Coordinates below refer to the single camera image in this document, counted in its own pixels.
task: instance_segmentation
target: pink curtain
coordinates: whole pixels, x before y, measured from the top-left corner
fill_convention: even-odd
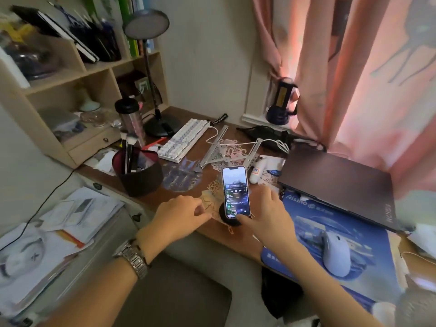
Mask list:
[[[397,198],[436,191],[436,0],[310,0],[299,24],[291,17],[302,0],[253,1],[271,72],[300,89],[294,130],[389,171]],[[301,47],[274,39],[276,9],[289,14],[289,37],[304,32]]]

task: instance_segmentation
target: gray chair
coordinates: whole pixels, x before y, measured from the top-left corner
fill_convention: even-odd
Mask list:
[[[223,327],[232,292],[166,254],[138,282],[115,327]]]

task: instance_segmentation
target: laptop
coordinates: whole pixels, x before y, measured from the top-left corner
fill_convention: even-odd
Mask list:
[[[367,222],[397,231],[391,175],[308,147],[293,148],[279,183]]]

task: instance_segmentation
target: bookshelf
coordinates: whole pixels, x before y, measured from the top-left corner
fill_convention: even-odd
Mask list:
[[[1,104],[44,154],[71,168],[78,167],[101,148],[119,140],[119,131],[108,124],[101,127],[84,124],[84,131],[61,143],[39,115],[39,110],[56,107],[78,111],[78,97],[74,86],[80,82],[91,98],[101,103],[106,115],[117,118],[114,104],[121,98],[121,92],[116,77],[133,69],[145,73],[145,63],[142,57],[130,57],[123,34],[118,32],[116,36],[122,59],[96,64],[83,63],[71,41],[43,36],[53,53],[60,58],[61,66],[52,76],[31,81],[30,87],[25,89],[18,86],[0,61]],[[168,107],[168,97],[162,58],[159,50],[149,55],[151,75],[162,95],[163,104],[159,109],[163,111]]]

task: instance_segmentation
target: phone stand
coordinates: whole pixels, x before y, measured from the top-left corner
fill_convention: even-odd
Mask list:
[[[242,224],[236,218],[227,218],[224,210],[224,203],[219,207],[219,216],[221,220],[230,226],[241,226]]]

